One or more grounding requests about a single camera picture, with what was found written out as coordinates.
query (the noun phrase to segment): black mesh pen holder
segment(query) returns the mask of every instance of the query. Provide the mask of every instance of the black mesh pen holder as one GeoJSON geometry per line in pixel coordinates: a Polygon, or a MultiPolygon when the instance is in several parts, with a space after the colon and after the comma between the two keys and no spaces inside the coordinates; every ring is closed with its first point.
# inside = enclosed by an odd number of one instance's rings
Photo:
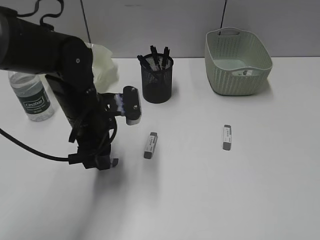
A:
{"type": "MultiPolygon", "coordinates": [[[[158,53],[159,63],[162,66],[163,54],[158,53]]],[[[174,60],[167,58],[165,69],[155,65],[152,54],[144,56],[144,59],[150,64],[150,69],[141,65],[142,94],[143,98],[152,104],[161,104],[168,101],[172,90],[172,67],[174,60]]]]}

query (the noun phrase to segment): black pen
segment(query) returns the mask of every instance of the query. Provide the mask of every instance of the black pen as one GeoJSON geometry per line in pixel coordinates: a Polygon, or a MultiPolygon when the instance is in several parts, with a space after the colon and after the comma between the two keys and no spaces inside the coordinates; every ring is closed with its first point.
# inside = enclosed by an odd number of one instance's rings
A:
{"type": "Polygon", "coordinates": [[[154,64],[157,67],[157,70],[161,70],[160,63],[159,63],[158,52],[157,52],[156,47],[155,46],[150,46],[150,50],[151,50],[151,54],[152,54],[152,57],[153,57],[154,64]]]}
{"type": "Polygon", "coordinates": [[[141,63],[142,66],[144,66],[146,69],[152,71],[152,68],[151,68],[150,64],[148,63],[148,61],[142,55],[138,55],[137,58],[138,58],[138,60],[139,60],[139,62],[141,63]]]}
{"type": "Polygon", "coordinates": [[[169,58],[169,54],[170,54],[170,50],[169,48],[166,46],[164,48],[164,52],[163,52],[163,59],[162,59],[162,70],[165,70],[166,69],[166,66],[167,66],[167,62],[168,62],[168,58],[169,58]]]}

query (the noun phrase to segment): eraser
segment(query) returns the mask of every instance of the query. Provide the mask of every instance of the eraser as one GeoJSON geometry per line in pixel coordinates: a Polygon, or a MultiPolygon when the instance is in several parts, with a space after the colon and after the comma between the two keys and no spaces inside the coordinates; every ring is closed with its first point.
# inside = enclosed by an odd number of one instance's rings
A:
{"type": "Polygon", "coordinates": [[[231,150],[231,126],[224,125],[223,128],[223,150],[231,150]]]}
{"type": "Polygon", "coordinates": [[[150,136],[148,137],[148,141],[145,146],[144,155],[145,159],[151,159],[154,155],[156,143],[157,143],[158,135],[156,132],[151,132],[150,136]]]}

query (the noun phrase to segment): gray wall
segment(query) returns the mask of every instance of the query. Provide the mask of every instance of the gray wall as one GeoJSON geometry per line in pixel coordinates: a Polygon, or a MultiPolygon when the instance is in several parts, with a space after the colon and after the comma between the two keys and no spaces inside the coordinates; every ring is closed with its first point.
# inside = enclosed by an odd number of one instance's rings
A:
{"type": "MultiPolygon", "coordinates": [[[[28,13],[36,0],[0,0],[0,5],[28,13]]],[[[80,0],[64,0],[65,10],[48,22],[57,32],[88,41],[80,0]]],[[[225,0],[83,0],[91,40],[118,58],[135,58],[155,45],[173,57],[203,57],[205,34],[220,27],[225,0]]],[[[57,13],[55,0],[40,2],[57,13]]],[[[252,31],[273,57],[320,56],[320,0],[228,0],[224,26],[252,31]]]]}
{"type": "MultiPolygon", "coordinates": [[[[19,14],[31,13],[35,9],[36,0],[0,0],[0,6],[15,9],[19,14]]],[[[31,17],[23,18],[26,21],[39,24],[44,14],[57,14],[60,12],[60,3],[56,0],[42,0],[39,11],[31,17]]],[[[64,0],[64,11],[58,18],[46,17],[45,23],[54,26],[56,32],[77,36],[88,41],[84,17],[80,0],[64,0]]]]}
{"type": "Polygon", "coordinates": [[[224,25],[254,32],[273,57],[320,56],[320,0],[229,0],[224,25]]]}

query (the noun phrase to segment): tabletop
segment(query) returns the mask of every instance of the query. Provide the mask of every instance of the tabletop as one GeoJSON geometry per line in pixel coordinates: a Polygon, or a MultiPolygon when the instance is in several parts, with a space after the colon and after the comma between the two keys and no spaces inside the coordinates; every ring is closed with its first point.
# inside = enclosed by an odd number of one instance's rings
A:
{"type": "MultiPolygon", "coordinates": [[[[115,59],[135,86],[136,59],[115,59]]],[[[0,137],[1,240],[315,240],[320,238],[320,57],[273,58],[259,94],[220,96],[203,58],[174,59],[172,97],[118,118],[113,169],[32,155],[0,137]],[[231,151],[222,149],[224,125],[231,151]],[[158,140],[143,158],[150,132],[158,140]]],[[[62,110],[28,120],[0,71],[0,127],[39,151],[75,153],[62,110]]]]}

